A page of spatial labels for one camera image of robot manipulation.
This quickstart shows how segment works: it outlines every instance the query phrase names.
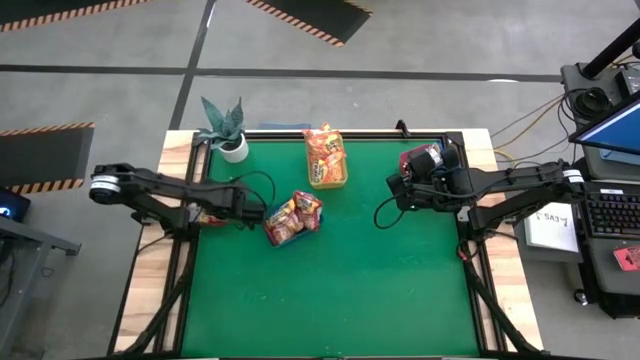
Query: green mat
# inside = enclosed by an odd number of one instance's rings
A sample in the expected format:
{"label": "green mat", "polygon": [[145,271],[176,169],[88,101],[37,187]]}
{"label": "green mat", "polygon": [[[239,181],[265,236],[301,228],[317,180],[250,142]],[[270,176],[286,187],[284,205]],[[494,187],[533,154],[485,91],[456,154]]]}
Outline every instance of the green mat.
{"label": "green mat", "polygon": [[[303,142],[251,142],[228,164],[214,152],[211,176],[269,173],[276,202],[296,189],[324,202],[319,232],[273,248],[264,231],[202,231],[182,355],[186,357],[476,355],[474,325],[451,214],[407,213],[378,230],[374,209],[398,154],[424,141],[346,142],[344,188],[313,191]],[[268,201],[260,176],[245,178]],[[390,204],[380,222],[392,221]]]}

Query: concrete floor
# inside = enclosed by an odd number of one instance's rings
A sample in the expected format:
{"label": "concrete floor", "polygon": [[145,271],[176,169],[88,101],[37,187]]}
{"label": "concrete floor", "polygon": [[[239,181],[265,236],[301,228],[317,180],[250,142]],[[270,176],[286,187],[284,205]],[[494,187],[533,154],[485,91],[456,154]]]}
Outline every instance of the concrete floor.
{"label": "concrete floor", "polygon": [[[0,64],[186,67],[205,0],[155,0],[0,34]],[[199,67],[552,74],[587,61],[638,16],[632,0],[358,0],[374,16],[333,48],[239,0],[218,0]],[[127,161],[154,168],[181,76],[0,73],[0,131],[95,121],[89,169]],[[181,129],[205,126],[199,97],[226,108],[243,97],[248,128],[329,121],[341,128],[489,128],[494,132],[562,93],[554,83],[196,77]],[[513,137],[510,129],[494,144]],[[507,147],[515,157],[563,137],[555,115]],[[558,146],[536,161],[571,158]],[[45,359],[105,353],[140,227],[87,186],[32,196],[28,222],[82,242],[57,254],[25,323],[22,348]],[[579,307],[562,267],[525,263],[545,348],[636,359],[640,322]]]}

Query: keyboard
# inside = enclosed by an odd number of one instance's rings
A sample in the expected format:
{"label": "keyboard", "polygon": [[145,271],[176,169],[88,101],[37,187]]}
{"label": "keyboard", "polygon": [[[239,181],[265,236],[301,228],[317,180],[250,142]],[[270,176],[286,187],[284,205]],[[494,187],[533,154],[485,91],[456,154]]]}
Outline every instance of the keyboard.
{"label": "keyboard", "polygon": [[640,240],[640,186],[587,183],[581,208],[594,237]]}

